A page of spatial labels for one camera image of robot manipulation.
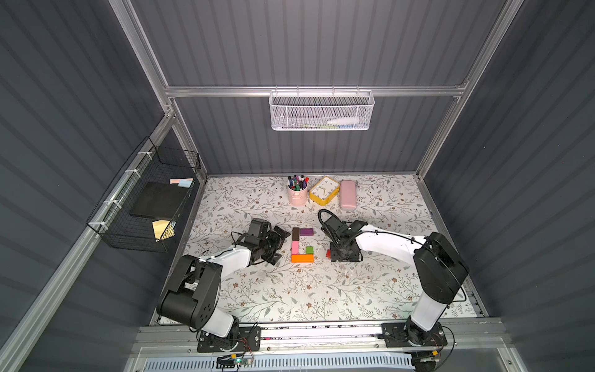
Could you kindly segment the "black notebook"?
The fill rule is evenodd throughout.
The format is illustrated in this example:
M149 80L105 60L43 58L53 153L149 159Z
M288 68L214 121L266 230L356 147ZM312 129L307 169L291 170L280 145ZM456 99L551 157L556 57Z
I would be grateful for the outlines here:
M187 198L188 188L148 182L130 209L134 217L171 219Z

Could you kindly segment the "pink pen cup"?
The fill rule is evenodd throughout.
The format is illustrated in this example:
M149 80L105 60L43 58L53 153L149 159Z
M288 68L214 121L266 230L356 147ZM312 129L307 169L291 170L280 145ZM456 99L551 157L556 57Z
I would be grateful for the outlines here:
M288 189L288 199L291 206L302 207L306 206L308 201L308 190L300 189L295 190L293 188Z

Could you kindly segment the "pastel sticky notes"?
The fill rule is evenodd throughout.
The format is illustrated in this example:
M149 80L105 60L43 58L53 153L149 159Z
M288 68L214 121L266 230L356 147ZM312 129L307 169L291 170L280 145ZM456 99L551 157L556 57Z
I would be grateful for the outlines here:
M193 178L175 178L170 179L170 184L174 184L181 188L190 188L194 182Z

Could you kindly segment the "aluminium rail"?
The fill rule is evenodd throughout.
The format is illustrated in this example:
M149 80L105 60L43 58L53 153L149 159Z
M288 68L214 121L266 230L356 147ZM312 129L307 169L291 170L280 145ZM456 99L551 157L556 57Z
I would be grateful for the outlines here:
M372 351L384 349L379 339L384 320L336 322L268 322L260 328L260 353L281 351ZM500 348L512 344L499 318L457 318L440 321L450 343L460 349ZM206 339L186 326L155 325L140 328L132 355L196 354Z

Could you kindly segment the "brown block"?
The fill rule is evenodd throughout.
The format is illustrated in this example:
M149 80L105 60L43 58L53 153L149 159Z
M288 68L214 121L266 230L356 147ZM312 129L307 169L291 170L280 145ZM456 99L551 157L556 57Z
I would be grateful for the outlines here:
M292 240L299 241L300 240L300 232L301 230L298 227L294 227L292 229Z

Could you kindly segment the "white mesh wall basket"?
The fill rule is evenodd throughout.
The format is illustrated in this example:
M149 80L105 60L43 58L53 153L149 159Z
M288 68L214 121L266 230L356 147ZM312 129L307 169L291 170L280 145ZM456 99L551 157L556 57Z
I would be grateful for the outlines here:
M273 90L269 94L271 128L276 131L366 131L375 107L367 90ZM359 117L356 126L328 126L339 117Z

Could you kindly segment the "pink block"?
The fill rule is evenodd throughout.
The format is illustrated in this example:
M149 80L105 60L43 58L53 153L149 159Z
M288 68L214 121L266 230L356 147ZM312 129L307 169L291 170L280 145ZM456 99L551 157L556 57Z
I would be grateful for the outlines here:
M292 255L300 254L300 242L298 240L293 240L291 242L291 254Z

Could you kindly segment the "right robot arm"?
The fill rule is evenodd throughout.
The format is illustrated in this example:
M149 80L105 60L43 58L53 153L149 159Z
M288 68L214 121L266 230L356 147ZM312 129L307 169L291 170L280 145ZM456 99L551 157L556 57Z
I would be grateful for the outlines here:
M322 232L330 238L332 262L357 263L365 252L383 254L417 271L422 295L404 325L387 330L384 338L413 347L447 344L439 319L455 302L455 297L469 275L469 267L450 241L439 232L427 237L390 232L364 221L342 221L328 209L318 212Z

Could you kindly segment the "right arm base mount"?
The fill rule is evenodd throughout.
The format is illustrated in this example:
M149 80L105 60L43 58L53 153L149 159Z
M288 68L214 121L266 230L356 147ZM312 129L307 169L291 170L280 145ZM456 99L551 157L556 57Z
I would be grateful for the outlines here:
M437 347L448 345L442 325L437 322L429 331L413 322L387 322L381 324L381 336L387 347Z

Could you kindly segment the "purple block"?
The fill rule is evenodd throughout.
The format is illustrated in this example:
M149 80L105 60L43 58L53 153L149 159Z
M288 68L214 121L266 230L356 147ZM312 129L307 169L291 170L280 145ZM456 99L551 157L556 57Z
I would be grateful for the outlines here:
M313 228L304 228L300 229L300 236L301 237L312 237L315 235L315 231Z

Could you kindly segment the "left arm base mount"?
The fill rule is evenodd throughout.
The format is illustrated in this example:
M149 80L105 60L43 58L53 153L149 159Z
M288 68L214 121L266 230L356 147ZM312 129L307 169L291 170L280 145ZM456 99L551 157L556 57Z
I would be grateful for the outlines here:
M199 331L197 336L198 353L249 353L260 349L261 327L257 324L232 327L225 338L212 333Z

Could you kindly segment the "floral table mat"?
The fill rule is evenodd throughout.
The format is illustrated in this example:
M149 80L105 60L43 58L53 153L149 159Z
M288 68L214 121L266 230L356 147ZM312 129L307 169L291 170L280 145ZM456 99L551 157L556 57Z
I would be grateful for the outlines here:
M252 219L265 219L291 232L313 228L300 238L300 254L311 246L314 263L291 262L291 237L276 266L262 263L223 280L219 306L243 322L300 322L406 319L422 295L415 265L364 252L360 263L331 262L330 240L320 231L321 208L343 221L363 220L379 229L427 236L437 231L414 175L332 175L356 182L356 209L341 210L339 196L325 207L309 199L289 202L287 176L211 178L191 225L185 254L215 255L229 248L231 232L248 230Z

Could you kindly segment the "white bottle in basket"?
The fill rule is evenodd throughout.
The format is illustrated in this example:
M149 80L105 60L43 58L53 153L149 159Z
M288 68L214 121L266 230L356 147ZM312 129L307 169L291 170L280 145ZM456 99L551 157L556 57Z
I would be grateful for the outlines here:
M336 119L330 119L326 123L328 126L356 126L359 123L359 117L339 117Z

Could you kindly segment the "orange block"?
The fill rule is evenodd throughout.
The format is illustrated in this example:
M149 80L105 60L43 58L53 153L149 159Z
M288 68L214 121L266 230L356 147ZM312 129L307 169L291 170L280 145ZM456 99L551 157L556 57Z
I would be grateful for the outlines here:
M291 262L294 264L311 264L315 262L313 254L295 254L291 256Z

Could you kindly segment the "yellow alarm clock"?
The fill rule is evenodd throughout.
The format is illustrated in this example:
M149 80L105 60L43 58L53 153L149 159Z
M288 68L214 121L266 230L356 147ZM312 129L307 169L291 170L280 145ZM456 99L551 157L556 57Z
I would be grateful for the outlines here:
M324 177L310 190L309 197L318 205L326 206L339 194L339 189L338 181Z

